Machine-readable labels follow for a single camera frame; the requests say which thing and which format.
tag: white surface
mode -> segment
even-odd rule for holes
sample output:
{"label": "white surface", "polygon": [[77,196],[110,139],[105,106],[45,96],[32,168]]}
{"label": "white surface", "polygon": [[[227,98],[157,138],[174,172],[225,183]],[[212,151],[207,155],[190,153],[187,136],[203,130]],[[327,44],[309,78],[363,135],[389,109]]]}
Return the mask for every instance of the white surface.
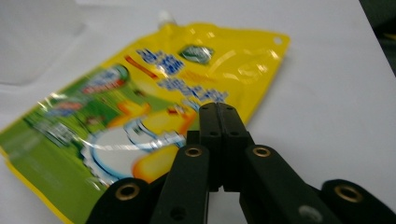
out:
{"label": "white surface", "polygon": [[[161,9],[179,24],[275,30],[289,34],[291,44],[247,126],[256,143],[274,147],[314,187],[347,179],[396,211],[396,78],[358,0],[97,3],[84,4],[87,29],[36,82],[0,88],[0,127],[155,31]],[[0,223],[60,222],[3,163],[0,176]],[[208,223],[246,223],[237,195],[212,194]]]}
{"label": "white surface", "polygon": [[67,48],[82,27],[81,14],[74,0],[3,0],[0,7],[0,51],[3,55],[0,83],[21,85],[35,80],[56,59],[58,52]]}

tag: white table surface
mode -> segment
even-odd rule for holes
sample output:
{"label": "white table surface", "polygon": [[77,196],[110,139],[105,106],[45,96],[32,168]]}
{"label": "white table surface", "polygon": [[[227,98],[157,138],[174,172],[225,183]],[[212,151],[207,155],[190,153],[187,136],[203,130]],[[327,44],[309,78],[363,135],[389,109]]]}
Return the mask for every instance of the white table surface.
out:
{"label": "white table surface", "polygon": [[[314,187],[350,180],[396,211],[396,78],[358,0],[79,2],[86,27],[70,48],[36,81],[0,86],[0,128],[154,32],[161,9],[180,24],[207,21],[279,31],[291,44],[247,126],[256,143],[275,148]],[[60,222],[3,162],[0,179],[0,223]],[[211,194],[208,219],[246,223],[238,195]]]}

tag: detergent refill pouch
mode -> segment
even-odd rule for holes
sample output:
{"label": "detergent refill pouch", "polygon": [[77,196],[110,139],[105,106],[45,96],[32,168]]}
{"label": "detergent refill pouch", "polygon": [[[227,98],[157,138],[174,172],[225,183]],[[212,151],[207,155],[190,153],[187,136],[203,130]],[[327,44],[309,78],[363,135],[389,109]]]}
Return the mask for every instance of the detergent refill pouch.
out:
{"label": "detergent refill pouch", "polygon": [[166,23],[4,130],[7,165],[63,222],[84,223],[115,181],[169,171],[201,105],[232,105],[248,122],[288,44],[273,32]]}

